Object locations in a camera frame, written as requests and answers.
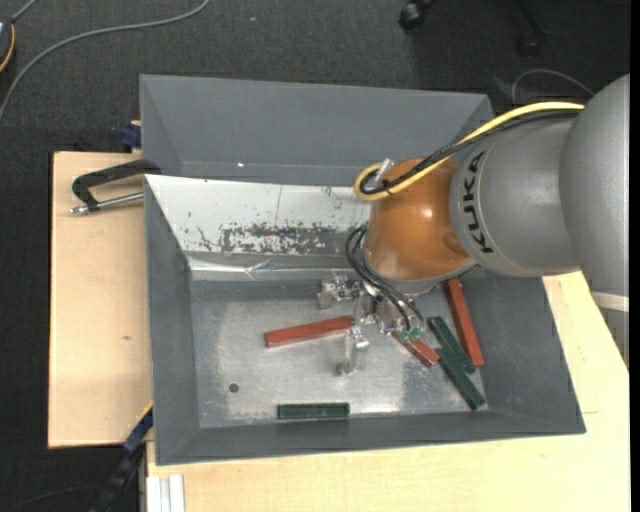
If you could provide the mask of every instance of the yellow cable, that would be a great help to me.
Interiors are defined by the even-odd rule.
[[[562,102],[562,101],[547,101],[542,103],[533,103],[531,105],[525,105],[524,107],[518,107],[513,110],[510,110],[509,112],[505,112],[504,114],[483,124],[476,130],[472,131],[469,135],[464,137],[462,140],[458,141],[456,145],[453,147],[455,148],[457,145],[462,144],[463,142],[466,142],[469,139],[477,137],[478,135],[482,135],[483,133],[486,133],[489,130],[493,130],[494,128],[497,128],[498,126],[508,121],[511,121],[512,119],[515,119],[517,117],[520,117],[526,114],[531,114],[534,112],[544,112],[549,110],[582,110],[583,108],[584,108],[584,105],[580,105],[579,103],[568,103],[568,102]],[[398,183],[397,185],[394,185],[393,187],[390,187],[387,190],[381,190],[380,192],[374,192],[373,194],[365,194],[360,190],[360,184],[367,178],[367,176],[369,176],[369,174],[371,174],[372,171],[379,168],[381,164],[377,163],[377,164],[371,165],[358,175],[355,183],[353,184],[353,191],[357,197],[359,197],[360,199],[364,199],[365,201],[377,201],[378,199],[383,199],[385,197],[388,197],[391,194],[396,194],[401,190],[404,190],[409,185],[415,183],[416,181],[423,178],[424,176],[429,174],[431,171],[439,167],[441,164],[449,160],[449,158],[451,158],[451,156],[447,156],[441,160],[438,160],[436,163],[430,165],[429,167],[426,167],[425,169],[411,176],[411,178],[408,178],[402,183]]]
[[[11,60],[11,57],[13,56],[13,50],[16,47],[16,28],[15,25],[11,24],[9,25],[9,30],[11,31],[11,34],[9,35],[10,39],[9,39],[9,53],[7,53],[7,58],[5,60],[3,60],[2,62],[0,62],[0,73],[2,73],[2,71],[4,71],[4,68],[6,68],[9,65],[9,61]]]

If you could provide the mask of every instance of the red wooden block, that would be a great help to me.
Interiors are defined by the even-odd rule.
[[[341,316],[320,322],[269,331],[264,334],[264,343],[267,347],[276,347],[286,343],[295,343],[322,338],[332,334],[340,334],[351,328],[351,322],[352,319],[350,316]]]
[[[469,356],[469,359],[471,359],[473,366],[476,368],[482,366],[484,364],[484,358],[482,357],[476,331],[471,322],[467,302],[464,300],[462,285],[458,279],[454,278],[445,281],[443,287],[447,301],[449,302],[449,309],[451,310],[451,316],[456,326],[460,344]]]
[[[422,340],[411,339],[405,346],[425,366],[431,366],[440,359],[438,353]]]

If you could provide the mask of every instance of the green block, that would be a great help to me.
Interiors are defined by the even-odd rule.
[[[348,417],[349,413],[350,407],[347,402],[278,405],[280,420],[342,419]]]

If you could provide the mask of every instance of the clamp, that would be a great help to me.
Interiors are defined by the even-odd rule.
[[[98,201],[89,190],[92,187],[129,178],[138,174],[161,174],[161,171],[160,167],[150,160],[136,160],[134,162],[116,165],[115,167],[109,167],[108,169],[102,169],[100,171],[78,176],[73,182],[71,190],[78,199],[84,203],[84,205],[71,208],[70,212],[76,215],[81,215],[142,199],[143,193],[138,192],[113,199],[107,199],[105,201]]]

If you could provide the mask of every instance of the black carpet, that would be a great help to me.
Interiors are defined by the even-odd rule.
[[[0,16],[24,1],[0,0]],[[14,67],[71,35],[198,3],[41,0],[18,22]],[[184,23],[82,41],[38,64],[0,125],[0,512],[86,510],[119,459],[115,447],[46,449],[48,160],[55,149],[124,151],[118,134],[139,117],[140,73],[474,91],[505,110],[527,69],[560,71],[594,91],[628,73],[630,3],[530,2],[548,39],[524,58],[514,38],[527,25],[511,0],[440,0],[410,34],[397,24],[403,0],[212,0]],[[2,74],[0,98],[15,71]],[[519,91],[521,102],[586,99],[543,75]],[[401,120],[388,122],[392,133]],[[118,509],[136,510],[136,493],[133,485]]]

